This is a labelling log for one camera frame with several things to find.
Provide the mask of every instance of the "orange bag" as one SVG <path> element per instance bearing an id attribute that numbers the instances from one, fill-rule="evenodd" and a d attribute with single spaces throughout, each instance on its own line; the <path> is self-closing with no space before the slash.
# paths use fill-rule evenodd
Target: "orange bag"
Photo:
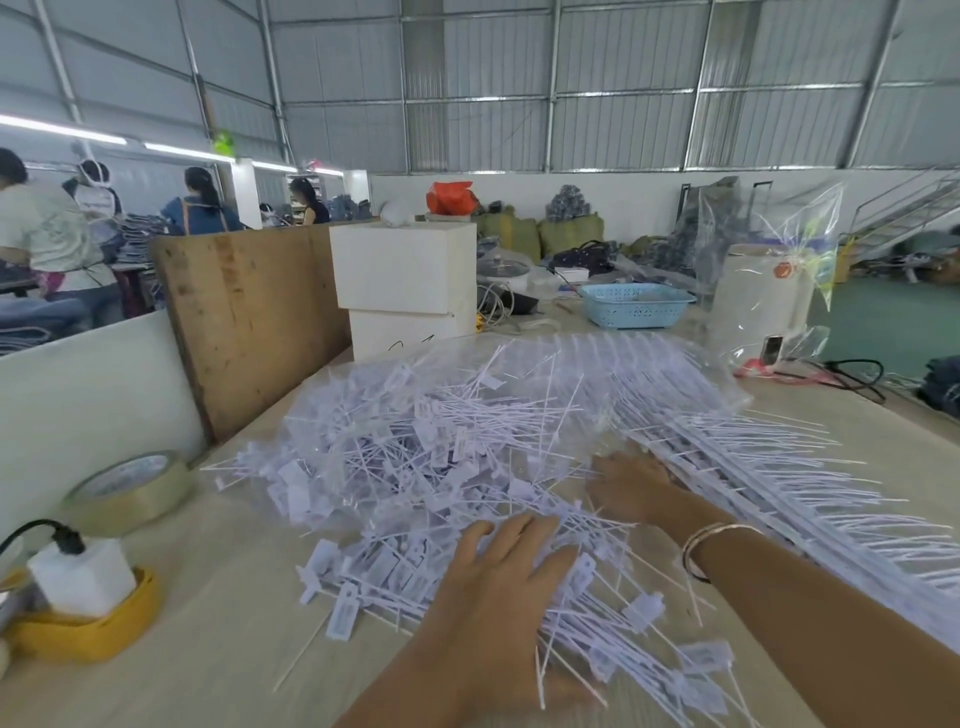
<path id="1" fill-rule="evenodd" d="M 471 215 L 480 205 L 470 192 L 473 182 L 434 182 L 426 193 L 426 206 L 435 215 Z"/>

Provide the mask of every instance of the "staircase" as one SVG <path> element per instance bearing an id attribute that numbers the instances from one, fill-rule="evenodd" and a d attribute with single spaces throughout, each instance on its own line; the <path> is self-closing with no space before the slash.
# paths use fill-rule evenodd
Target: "staircase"
<path id="1" fill-rule="evenodd" d="M 904 193 L 905 187 L 931 171 L 936 170 L 923 170 L 856 209 L 851 224 L 853 232 L 847 238 L 852 262 L 887 255 L 901 240 L 960 209 L 960 170 L 947 171 L 938 179 Z M 862 214 L 867 207 L 872 212 Z"/>

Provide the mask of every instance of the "yellow container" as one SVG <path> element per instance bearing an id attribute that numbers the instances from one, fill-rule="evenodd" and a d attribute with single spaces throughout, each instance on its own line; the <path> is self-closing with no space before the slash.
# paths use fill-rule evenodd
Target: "yellow container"
<path id="1" fill-rule="evenodd" d="M 136 588 L 106 617 L 69 617 L 52 610 L 21 615 L 10 625 L 11 644 L 42 660 L 101 663 L 147 631 L 160 611 L 160 587 L 149 570 L 133 568 Z"/>

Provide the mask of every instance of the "white shirt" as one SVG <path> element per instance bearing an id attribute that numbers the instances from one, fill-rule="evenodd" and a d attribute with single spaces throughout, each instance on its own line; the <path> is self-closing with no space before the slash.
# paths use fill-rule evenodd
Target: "white shirt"
<path id="1" fill-rule="evenodd" d="M 58 186 L 15 184 L 0 191 L 0 247 L 26 251 L 31 270 L 64 273 L 59 291 L 116 282 L 90 242 L 84 214 Z"/>

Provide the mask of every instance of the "wooden board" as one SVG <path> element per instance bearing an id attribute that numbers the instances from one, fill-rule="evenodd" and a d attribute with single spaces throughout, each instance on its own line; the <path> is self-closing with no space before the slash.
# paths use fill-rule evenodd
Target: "wooden board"
<path id="1" fill-rule="evenodd" d="M 211 442 L 349 346 L 329 226 L 164 237 L 151 253 Z"/>

